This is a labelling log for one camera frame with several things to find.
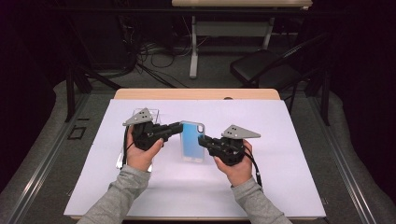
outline hand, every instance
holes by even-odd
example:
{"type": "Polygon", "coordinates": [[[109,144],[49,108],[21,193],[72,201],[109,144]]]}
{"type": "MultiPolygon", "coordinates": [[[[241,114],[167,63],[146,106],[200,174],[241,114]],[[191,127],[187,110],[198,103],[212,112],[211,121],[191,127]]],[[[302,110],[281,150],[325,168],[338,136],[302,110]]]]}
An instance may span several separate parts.
{"type": "MultiPolygon", "coordinates": [[[[244,146],[247,147],[250,152],[252,151],[251,144],[245,139],[244,146]]],[[[224,164],[224,162],[222,162],[219,157],[215,157],[215,163],[219,170],[227,175],[227,178],[233,187],[241,185],[251,178],[252,164],[251,160],[247,156],[245,156],[242,161],[233,166],[224,164]]]]}
{"type": "Polygon", "coordinates": [[[127,133],[126,146],[130,146],[127,150],[127,164],[135,169],[146,172],[152,163],[152,158],[154,158],[154,156],[160,151],[161,147],[163,147],[163,139],[157,140],[151,148],[145,151],[132,144],[134,141],[134,138],[132,137],[133,129],[133,125],[129,126],[127,133]]]}

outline chair leg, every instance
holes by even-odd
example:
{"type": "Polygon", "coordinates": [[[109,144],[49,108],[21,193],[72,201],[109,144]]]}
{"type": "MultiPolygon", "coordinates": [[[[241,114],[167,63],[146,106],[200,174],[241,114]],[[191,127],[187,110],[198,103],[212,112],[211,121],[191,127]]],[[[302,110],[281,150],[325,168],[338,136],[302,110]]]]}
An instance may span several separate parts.
{"type": "Polygon", "coordinates": [[[290,103],[289,103],[289,113],[290,114],[291,114],[291,109],[292,109],[293,103],[294,103],[294,97],[295,97],[296,92],[297,92],[297,87],[298,87],[298,83],[294,84],[293,93],[291,94],[290,103]]]}

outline person's left hand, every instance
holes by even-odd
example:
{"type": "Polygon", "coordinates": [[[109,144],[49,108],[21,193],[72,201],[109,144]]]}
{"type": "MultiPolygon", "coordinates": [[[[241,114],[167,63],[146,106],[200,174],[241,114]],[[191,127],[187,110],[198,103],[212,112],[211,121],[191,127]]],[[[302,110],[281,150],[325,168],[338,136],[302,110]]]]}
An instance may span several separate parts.
{"type": "Polygon", "coordinates": [[[127,133],[126,146],[130,146],[127,150],[127,164],[135,169],[146,172],[152,163],[152,158],[154,158],[154,156],[160,151],[161,147],[163,147],[163,139],[157,140],[151,148],[145,151],[136,147],[134,144],[131,145],[134,141],[134,138],[132,137],[133,129],[133,125],[129,126],[127,133]]]}

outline gray sleeve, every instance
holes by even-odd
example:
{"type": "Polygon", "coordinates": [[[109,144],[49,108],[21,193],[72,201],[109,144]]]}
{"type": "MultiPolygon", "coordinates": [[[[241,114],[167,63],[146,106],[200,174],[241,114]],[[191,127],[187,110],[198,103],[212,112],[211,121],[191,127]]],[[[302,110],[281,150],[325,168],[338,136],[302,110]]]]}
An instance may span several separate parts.
{"type": "Polygon", "coordinates": [[[117,180],[108,191],[85,214],[78,224],[121,223],[128,214],[134,200],[149,184],[150,173],[124,165],[117,180]]]}
{"type": "Polygon", "coordinates": [[[236,202],[245,210],[252,224],[291,223],[262,193],[262,188],[253,177],[232,190],[236,202]]]}

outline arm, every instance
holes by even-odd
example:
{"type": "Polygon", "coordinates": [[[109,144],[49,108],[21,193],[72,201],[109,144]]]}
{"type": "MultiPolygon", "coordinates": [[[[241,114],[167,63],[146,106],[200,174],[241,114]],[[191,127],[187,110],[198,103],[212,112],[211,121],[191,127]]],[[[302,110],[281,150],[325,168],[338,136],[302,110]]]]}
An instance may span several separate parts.
{"type": "MultiPolygon", "coordinates": [[[[251,153],[251,144],[244,140],[244,145],[247,148],[247,153],[251,153]]],[[[284,214],[262,193],[262,188],[251,175],[252,164],[248,157],[244,157],[241,162],[234,166],[224,164],[217,157],[215,157],[215,163],[227,175],[228,180],[232,184],[235,200],[245,210],[251,223],[290,223],[284,214]]]]}
{"type": "Polygon", "coordinates": [[[134,146],[132,128],[127,133],[127,165],[122,167],[117,180],[110,184],[108,191],[85,214],[78,224],[121,223],[128,214],[134,200],[149,184],[148,168],[152,158],[160,151],[163,140],[159,139],[149,150],[134,146]]]}

